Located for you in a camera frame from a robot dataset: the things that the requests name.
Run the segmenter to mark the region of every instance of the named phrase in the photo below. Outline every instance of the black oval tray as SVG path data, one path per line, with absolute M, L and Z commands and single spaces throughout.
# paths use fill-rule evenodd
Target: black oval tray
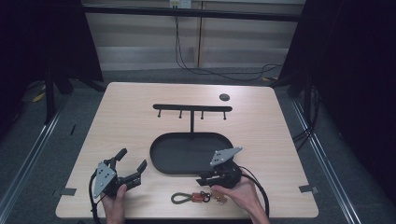
M 219 133 L 165 133 L 151 145 L 154 167 L 168 175 L 198 175 L 213 170 L 216 150 L 232 148 L 230 140 Z

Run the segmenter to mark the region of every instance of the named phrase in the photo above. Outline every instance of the black cable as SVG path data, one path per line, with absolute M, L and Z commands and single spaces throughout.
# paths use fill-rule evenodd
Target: black cable
M 244 167 L 244 166 L 239 166 L 239 168 L 242 168 L 242 169 L 248 171 L 248 172 L 251 174 L 251 176 L 253 176 L 253 178 L 254 178 L 257 182 L 259 182 L 259 180 L 256 178 L 256 176 L 255 176 L 253 173 L 251 173 L 251 172 L 248 170 L 248 168 L 246 168 L 246 167 Z
M 313 87 L 313 89 L 314 89 L 314 97 L 312 99 L 312 104 L 314 105 L 314 108 L 315 108 L 314 118 L 313 118 L 313 120 L 310 120 L 310 123 L 311 123 L 310 127 L 306 128 L 302 133 L 299 133 L 293 137 L 293 142 L 297 142 L 305 136 L 304 141 L 297 147 L 297 149 L 296 149 L 297 152 L 300 151 L 300 149 L 303 147 L 303 145 L 306 143 L 306 141 L 311 137 L 312 133 L 314 132 L 317 120 L 318 120 L 320 96 L 318 94 L 318 90 L 315 87 Z
M 262 193 L 262 197 L 264 198 L 264 203 L 265 203 L 265 214 L 267 215 L 267 217 L 270 217 L 270 203 L 268 201 L 268 196 L 265 193 L 264 188 L 262 187 L 262 185 L 259 183 L 259 181 L 257 181 L 255 178 L 251 177 L 250 175 L 245 175 L 242 174 L 242 176 L 246 177 L 247 179 L 253 181 L 253 183 L 257 186 L 257 188 L 259 188 L 259 191 Z
M 96 224 L 101 224 L 100 219 L 99 219 L 99 217 L 98 217 L 98 212 L 97 212 L 98 203 L 95 203 L 95 202 L 93 201 L 93 197 L 92 197 L 92 182 L 93 182 L 93 180 L 95 179 L 95 177 L 96 177 L 96 170 L 95 170 L 95 172 L 94 172 L 94 173 L 92 174 L 92 176 L 91 176 L 90 184 L 89 184 L 89 186 L 88 186 L 88 192 L 89 192 L 89 194 L 90 194 L 90 201 L 91 201 L 91 206 L 92 206 L 91 212 L 92 212 L 92 216 L 93 216 L 93 221 L 95 221 Z
M 175 16 L 175 23 L 176 23 L 176 46 L 175 46 L 175 53 L 176 53 L 176 62 L 177 65 L 182 68 L 185 69 L 191 73 L 194 73 L 195 75 L 200 75 L 200 76 L 205 76 L 205 75 L 215 75 L 215 76 L 220 76 L 220 77 L 224 77 L 230 80 L 234 80 L 234 81 L 252 81 L 252 80 L 256 80 L 260 77 L 262 77 L 263 73 L 271 71 L 279 66 L 283 66 L 283 64 L 278 64 L 278 63 L 268 63 L 266 65 L 264 65 L 262 67 L 262 70 L 260 72 L 233 72 L 233 73 L 215 73 L 206 69 L 202 69 L 202 68 L 189 68 L 187 67 L 187 65 L 184 63 L 183 60 L 183 56 L 181 54 L 181 46 L 180 46 L 180 38 L 179 38 L 179 33 L 178 33 L 178 17 Z M 267 70 L 264 70 L 266 67 L 268 66 L 273 66 L 271 68 L 268 68 Z M 226 75 L 257 75 L 256 77 L 253 78 L 234 78 L 234 77 L 227 77 Z

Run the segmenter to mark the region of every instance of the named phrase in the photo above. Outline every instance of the hand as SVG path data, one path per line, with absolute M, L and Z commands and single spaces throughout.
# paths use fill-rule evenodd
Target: hand
M 106 196 L 102 199 L 102 205 L 105 208 L 107 224 L 125 223 L 124 197 L 126 189 L 126 185 L 121 185 L 117 191 L 117 196 L 114 198 Z
M 212 190 L 230 197 L 240 208 L 246 210 L 253 223 L 270 223 L 265 211 L 262 208 L 256 187 L 253 181 L 242 176 L 239 183 L 233 189 L 226 189 L 219 185 L 212 186 Z

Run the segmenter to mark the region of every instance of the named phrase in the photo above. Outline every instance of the table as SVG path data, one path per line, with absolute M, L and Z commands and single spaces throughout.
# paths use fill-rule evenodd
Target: table
M 223 93 L 229 101 L 221 101 Z M 122 148 L 128 153 L 117 163 L 119 176 L 135 172 L 142 160 L 148 167 L 142 185 L 126 194 L 127 218 L 248 218 L 232 200 L 219 204 L 172 204 L 176 192 L 210 191 L 190 175 L 165 175 L 150 160 L 151 143 L 161 134 L 190 131 L 190 114 L 164 110 L 158 118 L 154 104 L 225 105 L 222 113 L 195 113 L 196 132 L 221 133 L 235 147 L 244 149 L 234 161 L 247 167 L 264 187 L 270 202 L 270 217 L 316 217 L 318 208 L 308 185 L 282 111 L 271 88 L 220 85 L 111 83 L 98 108 L 87 138 L 66 187 L 77 189 L 74 196 L 62 196 L 56 215 L 64 218 L 92 217 L 88 183 L 99 161 L 114 157 Z M 98 206 L 99 217 L 105 213 Z

